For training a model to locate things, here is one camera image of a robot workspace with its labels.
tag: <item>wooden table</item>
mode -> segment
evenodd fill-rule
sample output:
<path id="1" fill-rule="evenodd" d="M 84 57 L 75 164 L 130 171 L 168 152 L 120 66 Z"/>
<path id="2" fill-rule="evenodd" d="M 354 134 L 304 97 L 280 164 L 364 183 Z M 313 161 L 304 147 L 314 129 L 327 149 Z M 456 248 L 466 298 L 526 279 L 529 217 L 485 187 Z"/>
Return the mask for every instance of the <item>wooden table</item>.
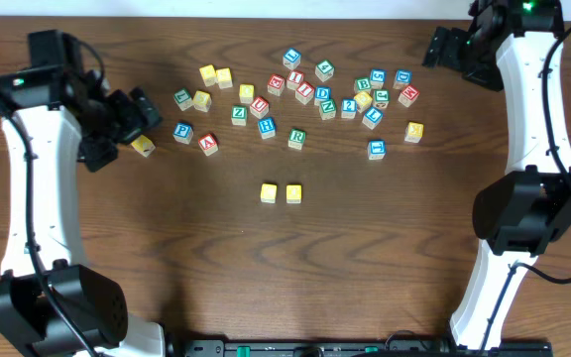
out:
<path id="1" fill-rule="evenodd" d="M 0 18 L 0 74 L 28 65 L 26 34 L 59 28 L 103 56 L 114 88 L 141 85 L 165 117 L 145 159 L 129 147 L 96 174 L 78 173 L 80 224 L 91 267 L 121 285 L 130 310 L 183 336 L 231 339 L 383 339 L 398 329 L 445 331 L 475 262 L 471 223 L 476 193 L 504 173 L 508 152 L 502 93 L 458 73 L 420 66 L 435 26 L 426 21 L 261 21 L 195 19 Z M 271 73 L 287 74 L 282 55 L 314 65 L 331 60 L 333 97 L 353 95 L 353 80 L 373 67 L 413 71 L 421 96 L 409 109 L 393 101 L 371 131 L 360 119 L 321 122 L 286 90 L 267 93 Z M 93 59 L 86 57 L 89 65 Z M 205 89 L 198 68 L 230 67 L 233 89 L 209 87 L 205 114 L 180 112 L 172 95 Z M 571 39 L 563 62 L 571 139 Z M 240 83 L 270 101 L 278 125 L 262 141 L 256 120 L 231 125 Z M 196 135 L 216 134 L 205 157 L 193 139 L 173 140 L 178 121 Z M 408 121 L 425 125 L 419 145 L 403 142 Z M 292 127 L 307 132 L 302 152 L 287 148 Z M 381 162 L 367 160 L 369 140 L 384 139 Z M 0 130 L 0 260 L 9 222 L 9 168 Z M 280 186 L 262 204 L 262 182 Z M 303 184 L 302 205 L 285 187 Z M 571 274 L 571 228 L 538 266 Z M 571 286 L 528 275 L 504 337 L 548 338 L 571 356 Z M 15 355 L 0 336 L 0 355 Z"/>

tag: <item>white wall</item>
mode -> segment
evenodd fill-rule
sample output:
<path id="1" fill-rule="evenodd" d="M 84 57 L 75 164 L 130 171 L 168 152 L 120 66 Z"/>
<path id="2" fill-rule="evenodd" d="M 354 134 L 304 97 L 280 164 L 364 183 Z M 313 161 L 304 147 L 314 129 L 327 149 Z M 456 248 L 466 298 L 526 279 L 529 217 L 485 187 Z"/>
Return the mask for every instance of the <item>white wall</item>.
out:
<path id="1" fill-rule="evenodd" d="M 0 0 L 0 15 L 468 19 L 472 0 Z M 571 20 L 571 0 L 563 2 Z"/>

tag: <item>block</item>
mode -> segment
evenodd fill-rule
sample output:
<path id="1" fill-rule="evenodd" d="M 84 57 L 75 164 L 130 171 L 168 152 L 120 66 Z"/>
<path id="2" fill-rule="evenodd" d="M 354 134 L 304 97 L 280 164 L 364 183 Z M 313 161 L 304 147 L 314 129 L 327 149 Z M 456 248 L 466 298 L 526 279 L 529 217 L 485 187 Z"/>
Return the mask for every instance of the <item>block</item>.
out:
<path id="1" fill-rule="evenodd" d="M 303 74 L 299 71 L 293 70 L 287 75 L 287 83 L 285 85 L 287 86 L 287 89 L 296 90 L 297 88 L 299 88 L 301 86 L 304 78 L 305 78 L 305 74 Z"/>
<path id="2" fill-rule="evenodd" d="M 367 113 L 363 115 L 363 124 L 372 130 L 381 123 L 381 120 L 383 120 L 383 112 L 376 108 L 370 108 Z"/>
<path id="3" fill-rule="evenodd" d="M 190 140 L 193 138 L 193 129 L 188 124 L 177 123 L 173 137 L 179 143 L 190 144 Z"/>
<path id="4" fill-rule="evenodd" d="M 233 87 L 233 76 L 230 73 L 230 68 L 217 69 L 217 84 L 219 89 L 226 89 Z"/>
<path id="5" fill-rule="evenodd" d="M 343 119 L 356 118 L 356 100 L 343 99 L 343 105 L 341 106 L 341 118 Z"/>
<path id="6" fill-rule="evenodd" d="M 215 67 L 213 64 L 209 64 L 200 68 L 199 73 L 202 75 L 204 85 L 211 86 L 217 83 L 217 73 L 215 72 Z"/>
<path id="7" fill-rule="evenodd" d="M 233 125 L 246 126 L 248 120 L 248 108 L 242 105 L 233 105 L 233 111 L 230 115 Z"/>
<path id="8" fill-rule="evenodd" d="M 311 86 L 308 82 L 303 82 L 296 89 L 296 94 L 294 96 L 296 99 L 298 99 L 299 102 L 305 105 L 309 103 L 309 101 L 314 97 L 314 87 Z"/>
<path id="9" fill-rule="evenodd" d="M 305 144 L 305 132 L 298 129 L 292 129 L 292 131 L 289 132 L 287 145 L 293 149 L 301 150 L 303 149 L 303 144 Z"/>
<path id="10" fill-rule="evenodd" d="M 387 79 L 387 71 L 384 69 L 372 69 L 372 73 L 369 76 L 369 82 L 372 85 L 372 89 L 383 89 L 385 85 L 385 79 Z"/>
<path id="11" fill-rule="evenodd" d="M 420 123 L 408 122 L 404 131 L 404 140 L 410 143 L 419 143 L 424 134 L 424 125 Z"/>
<path id="12" fill-rule="evenodd" d="M 386 153 L 387 149 L 383 140 L 374 140 L 369 142 L 369 145 L 367 146 L 369 160 L 381 160 L 385 157 Z"/>
<path id="13" fill-rule="evenodd" d="M 275 203 L 277 201 L 277 185 L 270 183 L 262 184 L 261 199 L 263 203 Z"/>
<path id="14" fill-rule="evenodd" d="M 265 140 L 277 135 L 277 127 L 273 118 L 262 119 L 257 122 L 257 125 L 259 126 L 259 134 L 261 134 L 262 139 Z"/>
<path id="15" fill-rule="evenodd" d="M 193 96 L 193 106 L 195 109 L 208 112 L 212 103 L 213 101 L 210 99 L 210 94 L 199 90 L 195 92 Z"/>
<path id="16" fill-rule="evenodd" d="M 420 95 L 420 92 L 415 89 L 414 86 L 408 85 L 401 93 L 400 97 L 398 98 L 398 102 L 402 103 L 405 107 L 410 107 L 411 104 L 415 103 L 417 100 L 417 96 Z"/>
<path id="17" fill-rule="evenodd" d="M 206 134 L 199 138 L 199 148 L 204 152 L 206 156 L 211 156 L 219 150 L 217 146 L 217 141 L 212 134 Z"/>
<path id="18" fill-rule="evenodd" d="M 131 146 L 145 158 L 147 158 L 156 149 L 154 143 L 144 135 L 139 136 L 136 140 L 131 142 Z"/>
<path id="19" fill-rule="evenodd" d="M 250 112 L 258 119 L 261 119 L 264 116 L 266 116 L 269 110 L 270 110 L 270 105 L 268 105 L 266 99 L 262 97 L 255 98 L 253 103 L 250 105 Z"/>
<path id="20" fill-rule="evenodd" d="M 389 105 L 389 91 L 386 89 L 374 90 L 374 107 L 386 109 Z"/>
<path id="21" fill-rule="evenodd" d="M 286 79 L 280 75 L 271 75 L 268 80 L 268 92 L 276 96 L 281 96 L 284 89 L 286 89 Z"/>
<path id="22" fill-rule="evenodd" d="M 354 96 L 354 100 L 356 100 L 356 109 L 359 113 L 369 109 L 373 101 L 372 96 L 366 92 L 360 92 L 356 94 L 356 96 Z"/>
<path id="23" fill-rule="evenodd" d="M 321 114 L 322 120 L 328 120 L 336 117 L 336 103 L 334 99 L 325 100 L 321 102 L 318 108 L 318 112 Z"/>
<path id="24" fill-rule="evenodd" d="M 285 187 L 285 201 L 287 203 L 299 204 L 303 197 L 303 189 L 300 184 L 289 184 Z"/>
<path id="25" fill-rule="evenodd" d="M 193 106 L 193 99 L 190 98 L 188 90 L 182 89 L 178 93 L 173 95 L 175 99 L 175 104 L 179 107 L 179 110 L 184 111 Z"/>
<path id="26" fill-rule="evenodd" d="M 372 83 L 370 83 L 369 78 L 357 78 L 356 81 L 354 81 L 354 92 L 356 94 L 360 92 L 366 92 L 367 94 L 370 94 L 372 92 Z"/>
<path id="27" fill-rule="evenodd" d="M 284 65 L 289 70 L 295 70 L 301 64 L 301 53 L 295 49 L 289 49 L 284 55 Z"/>
<path id="28" fill-rule="evenodd" d="M 241 84 L 239 86 L 239 101 L 242 104 L 251 104 L 255 99 L 255 86 L 253 84 Z"/>
<path id="29" fill-rule="evenodd" d="M 405 89 L 411 84 L 411 72 L 408 70 L 400 69 L 396 72 L 396 79 L 394 80 L 394 89 Z"/>
<path id="30" fill-rule="evenodd" d="M 321 81 L 326 81 L 334 75 L 334 64 L 329 60 L 325 59 L 321 63 L 316 65 L 316 76 Z"/>
<path id="31" fill-rule="evenodd" d="M 316 87 L 314 92 L 314 105 L 318 106 L 321 102 L 329 100 L 332 97 L 332 89 L 329 87 Z"/>

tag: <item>wooden surface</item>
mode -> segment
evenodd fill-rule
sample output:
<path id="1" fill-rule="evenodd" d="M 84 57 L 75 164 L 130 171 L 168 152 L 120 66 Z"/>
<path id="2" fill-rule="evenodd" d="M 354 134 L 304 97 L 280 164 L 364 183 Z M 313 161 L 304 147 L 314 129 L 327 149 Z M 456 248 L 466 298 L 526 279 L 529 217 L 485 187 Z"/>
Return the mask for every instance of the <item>wooden surface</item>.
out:
<path id="1" fill-rule="evenodd" d="M 130 310 L 184 336 L 231 339 L 382 339 L 398 329 L 439 334 L 459 304 L 476 257 L 475 194 L 504 173 L 506 104 L 458 73 L 420 66 L 436 25 L 419 21 L 259 21 L 190 19 L 0 18 L 0 74 L 28 65 L 27 33 L 59 28 L 88 41 L 107 64 L 114 88 L 141 85 L 165 121 L 149 137 L 148 158 L 123 148 L 99 173 L 78 173 L 80 224 L 91 267 L 121 285 Z M 393 101 L 371 131 L 360 119 L 321 122 L 318 108 L 291 90 L 267 93 L 270 74 L 286 75 L 282 55 L 336 66 L 327 84 L 337 100 L 371 68 L 413 71 L 420 98 Z M 204 88 L 198 68 L 229 66 L 233 89 Z M 391 88 L 388 79 L 387 88 Z M 276 138 L 262 141 L 256 119 L 233 127 L 240 83 L 271 105 Z M 571 39 L 563 62 L 571 139 Z M 208 114 L 180 112 L 172 95 L 207 89 Z M 393 98 L 398 95 L 393 91 Z M 425 125 L 419 145 L 402 140 L 407 121 Z M 220 150 L 206 158 L 178 144 L 177 121 L 196 135 L 213 132 Z M 302 152 L 287 133 L 307 132 Z M 384 139 L 381 162 L 369 140 Z M 9 168 L 0 130 L 0 260 L 9 222 Z M 261 204 L 261 183 L 280 186 L 278 203 Z M 286 184 L 303 185 L 303 204 L 286 204 Z M 538 266 L 571 274 L 571 229 Z M 504 337 L 548 338 L 571 356 L 571 286 L 528 275 Z M 0 336 L 0 355 L 14 355 Z"/>

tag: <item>brown tabletop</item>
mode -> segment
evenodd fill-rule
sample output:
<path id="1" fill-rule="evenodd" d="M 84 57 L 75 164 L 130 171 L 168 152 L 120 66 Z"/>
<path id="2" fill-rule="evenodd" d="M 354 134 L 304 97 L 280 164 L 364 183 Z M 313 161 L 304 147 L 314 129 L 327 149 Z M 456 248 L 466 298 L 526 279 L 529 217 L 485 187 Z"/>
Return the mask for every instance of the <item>brown tabletop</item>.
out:
<path id="1" fill-rule="evenodd" d="M 0 74 L 28 65 L 26 34 L 58 28 L 88 41 L 114 88 L 142 86 L 165 121 L 149 137 L 147 159 L 130 147 L 96 174 L 78 171 L 80 225 L 91 268 L 121 285 L 131 312 L 180 331 L 231 339 L 383 339 L 398 329 L 440 334 L 459 304 L 478 239 L 476 193 L 504 174 L 508 153 L 505 97 L 445 68 L 420 66 L 435 26 L 464 22 L 275 21 L 219 19 L 0 18 Z M 314 65 L 331 60 L 326 82 L 340 101 L 374 67 L 413 71 L 421 91 L 396 102 L 371 131 L 355 120 L 321 122 L 318 108 L 291 90 L 268 94 L 282 55 L 302 52 L 299 67 L 320 84 Z M 88 65 L 93 58 L 85 57 Z M 230 67 L 234 87 L 205 88 L 198 69 Z M 571 38 L 563 58 L 571 140 Z M 231 125 L 239 84 L 255 84 L 270 102 L 278 133 L 262 140 L 257 120 Z M 208 113 L 179 111 L 172 95 L 206 89 Z M 214 133 L 219 152 L 177 143 L 178 121 L 195 135 Z M 408 121 L 424 124 L 418 145 L 403 141 Z M 307 140 L 287 147 L 290 128 Z M 387 141 L 370 162 L 369 140 Z M 9 224 L 8 154 L 0 129 L 0 261 Z M 279 185 L 277 204 L 260 202 L 262 182 Z M 303 203 L 286 204 L 286 185 L 303 185 Z M 571 228 L 538 263 L 571 275 Z M 571 286 L 528 275 L 504 338 L 547 338 L 571 356 Z M 15 355 L 0 336 L 0 355 Z"/>

